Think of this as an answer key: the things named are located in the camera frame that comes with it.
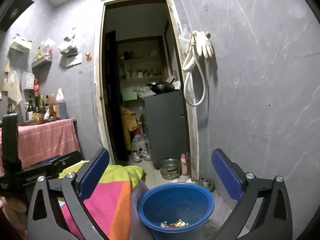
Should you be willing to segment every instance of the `blue plastic bucket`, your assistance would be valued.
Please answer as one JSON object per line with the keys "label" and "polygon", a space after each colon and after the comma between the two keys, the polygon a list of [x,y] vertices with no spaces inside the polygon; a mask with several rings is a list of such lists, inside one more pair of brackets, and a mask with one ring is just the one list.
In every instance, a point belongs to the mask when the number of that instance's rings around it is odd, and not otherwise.
{"label": "blue plastic bucket", "polygon": [[[193,183],[170,183],[146,192],[138,203],[141,221],[155,240],[198,240],[214,208],[209,190]],[[184,228],[162,228],[162,222],[189,223]]]}

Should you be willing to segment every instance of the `silver screw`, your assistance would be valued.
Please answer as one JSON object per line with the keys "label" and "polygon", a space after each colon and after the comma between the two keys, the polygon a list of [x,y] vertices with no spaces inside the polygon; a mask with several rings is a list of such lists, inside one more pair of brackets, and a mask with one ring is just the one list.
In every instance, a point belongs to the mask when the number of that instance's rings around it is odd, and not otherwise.
{"label": "silver screw", "polygon": [[74,173],[73,171],[67,173],[67,178],[68,178],[68,179],[71,179],[71,178],[73,178],[74,176],[75,176],[75,173]]}
{"label": "silver screw", "polygon": [[245,176],[246,176],[248,179],[253,179],[253,178],[254,178],[254,174],[251,173],[251,172],[248,172]]}
{"label": "silver screw", "polygon": [[39,182],[44,181],[44,176],[40,176],[40,177],[38,178],[38,181],[39,181]]}
{"label": "silver screw", "polygon": [[277,180],[278,182],[282,182],[282,181],[283,181],[282,177],[280,177],[280,176],[276,176],[276,180]]}

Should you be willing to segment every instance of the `open door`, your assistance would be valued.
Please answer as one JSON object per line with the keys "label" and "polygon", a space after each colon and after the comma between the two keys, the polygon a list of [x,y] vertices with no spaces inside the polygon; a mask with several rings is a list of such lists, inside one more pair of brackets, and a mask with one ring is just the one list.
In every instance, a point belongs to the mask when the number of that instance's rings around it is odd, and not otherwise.
{"label": "open door", "polygon": [[118,65],[118,46],[116,43],[116,31],[105,34],[105,66],[102,70],[104,77],[104,93],[107,93],[107,104],[105,104],[108,129],[112,131],[110,140],[112,150],[120,161],[128,161],[125,148],[124,134],[121,120],[120,105],[122,95],[120,93],[120,78]]}

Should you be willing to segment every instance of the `pink fabric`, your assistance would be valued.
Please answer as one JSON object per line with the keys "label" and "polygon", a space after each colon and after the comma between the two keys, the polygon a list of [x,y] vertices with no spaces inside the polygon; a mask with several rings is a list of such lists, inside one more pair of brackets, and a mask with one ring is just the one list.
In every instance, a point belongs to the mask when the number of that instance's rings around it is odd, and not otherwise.
{"label": "pink fabric", "polygon": [[[18,154],[22,168],[56,155],[80,151],[72,119],[19,126]],[[2,142],[0,130],[0,155]],[[4,173],[0,158],[0,175]]]}
{"label": "pink fabric", "polygon": [[[84,205],[90,215],[106,236],[108,236],[110,232],[122,186],[123,181],[98,183],[92,196],[84,201]],[[70,232],[83,239],[83,236],[70,215],[67,205],[64,204],[61,210]]]}

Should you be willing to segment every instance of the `door frame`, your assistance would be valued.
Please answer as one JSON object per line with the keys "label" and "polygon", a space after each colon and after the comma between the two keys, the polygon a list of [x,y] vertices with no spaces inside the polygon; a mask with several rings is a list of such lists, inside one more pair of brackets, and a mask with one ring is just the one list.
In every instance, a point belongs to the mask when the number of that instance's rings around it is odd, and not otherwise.
{"label": "door frame", "polygon": [[[102,91],[102,51],[103,51],[103,27],[104,27],[104,18],[105,18],[105,12],[106,7],[110,8],[112,4],[116,4],[119,2],[130,2],[133,0],[102,0],[100,5],[98,6],[97,10],[97,22],[96,22],[96,28],[95,28],[95,36],[94,36],[94,49],[93,49],[93,65],[94,65],[94,83],[96,88],[96,102],[97,102],[97,108],[98,108],[98,114],[97,114],[97,121],[98,126],[101,134],[101,140],[103,143],[103,146],[110,152],[110,159],[113,164],[115,164],[114,156],[112,153],[111,148],[111,142],[109,137],[109,131],[107,127],[107,119],[106,119],[106,112],[104,108],[104,98],[103,98],[103,91]],[[181,67],[183,65],[183,61],[185,59],[185,56],[180,48],[179,45],[179,34],[182,31],[181,22],[178,16],[177,9],[175,7],[173,0],[165,0],[167,9],[168,9],[168,15],[169,15],[169,21],[170,25],[173,28],[173,43],[175,45],[175,51],[177,54],[178,60],[178,67],[179,67],[179,74],[180,77],[182,77],[181,85],[183,85],[186,75],[182,71]],[[188,84],[189,90],[191,92],[191,96],[194,96],[193,89],[190,89],[193,87],[192,79],[190,80],[190,83]],[[190,151],[190,160],[191,162],[191,174],[190,177],[193,181],[199,179],[199,147],[198,147],[198,127],[197,127],[197,118],[196,118],[196,108],[191,107],[188,104],[185,104],[185,110],[187,112],[187,121],[188,121],[188,137],[189,137],[189,151]]]}

